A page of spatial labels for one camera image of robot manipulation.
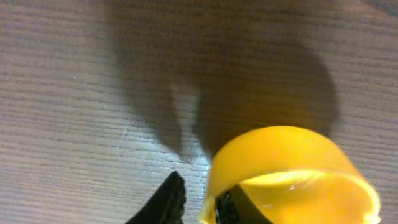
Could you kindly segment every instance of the textured floor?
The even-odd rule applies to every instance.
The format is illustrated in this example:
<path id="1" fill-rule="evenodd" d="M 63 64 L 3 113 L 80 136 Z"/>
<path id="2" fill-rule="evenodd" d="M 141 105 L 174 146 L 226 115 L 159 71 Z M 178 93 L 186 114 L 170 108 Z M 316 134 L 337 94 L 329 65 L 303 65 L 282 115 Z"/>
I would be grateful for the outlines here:
<path id="1" fill-rule="evenodd" d="M 173 170 L 197 223 L 207 158 L 279 124 L 338 143 L 396 223 L 397 4 L 231 2 L 0 1 L 0 223 L 124 223 Z"/>

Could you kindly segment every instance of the yellow cup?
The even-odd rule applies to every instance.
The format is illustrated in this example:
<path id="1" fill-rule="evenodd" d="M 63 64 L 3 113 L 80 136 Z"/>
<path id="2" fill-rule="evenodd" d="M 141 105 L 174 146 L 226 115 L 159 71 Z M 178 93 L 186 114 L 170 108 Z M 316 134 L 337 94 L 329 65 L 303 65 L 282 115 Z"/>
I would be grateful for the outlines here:
<path id="1" fill-rule="evenodd" d="M 274 224 L 380 222 L 377 192 L 336 144 L 307 129 L 261 128 L 221 148 L 202 223 L 216 223 L 215 199 L 236 185 Z"/>

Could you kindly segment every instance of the black rubber piece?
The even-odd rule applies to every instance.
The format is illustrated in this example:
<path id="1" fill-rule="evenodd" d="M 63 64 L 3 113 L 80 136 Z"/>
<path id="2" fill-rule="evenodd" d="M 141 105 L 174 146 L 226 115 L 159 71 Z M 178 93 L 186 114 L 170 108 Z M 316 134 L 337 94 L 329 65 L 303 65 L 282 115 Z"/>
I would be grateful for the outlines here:
<path id="1" fill-rule="evenodd" d="M 126 224 L 182 224 L 185 201 L 184 179 L 174 171 Z"/>
<path id="2" fill-rule="evenodd" d="M 215 211 L 217 224 L 272 224 L 238 185 L 216 199 Z"/>

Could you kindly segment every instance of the black object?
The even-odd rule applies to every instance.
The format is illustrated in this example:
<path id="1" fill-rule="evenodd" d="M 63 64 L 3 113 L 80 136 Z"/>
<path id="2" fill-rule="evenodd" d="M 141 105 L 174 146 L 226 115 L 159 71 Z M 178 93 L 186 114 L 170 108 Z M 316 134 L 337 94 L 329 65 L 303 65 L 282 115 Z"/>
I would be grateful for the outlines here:
<path id="1" fill-rule="evenodd" d="M 184 179 L 174 171 L 126 224 L 182 224 L 184 203 Z"/>
<path id="2" fill-rule="evenodd" d="M 184 179 L 174 171 L 126 224 L 183 224 L 185 201 Z M 238 185 L 216 199 L 215 212 L 217 224 L 272 224 Z"/>

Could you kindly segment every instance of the yellow plastic container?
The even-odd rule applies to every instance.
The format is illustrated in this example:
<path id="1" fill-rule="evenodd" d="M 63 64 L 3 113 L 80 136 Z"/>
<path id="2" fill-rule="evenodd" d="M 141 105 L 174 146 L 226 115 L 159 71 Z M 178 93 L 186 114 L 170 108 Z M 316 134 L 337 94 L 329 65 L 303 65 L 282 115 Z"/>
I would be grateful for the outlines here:
<path id="1" fill-rule="evenodd" d="M 377 224 L 380 199 L 326 137 L 274 126 L 225 145 L 210 170 L 202 223 L 215 224 L 215 199 L 238 185 L 274 224 Z"/>

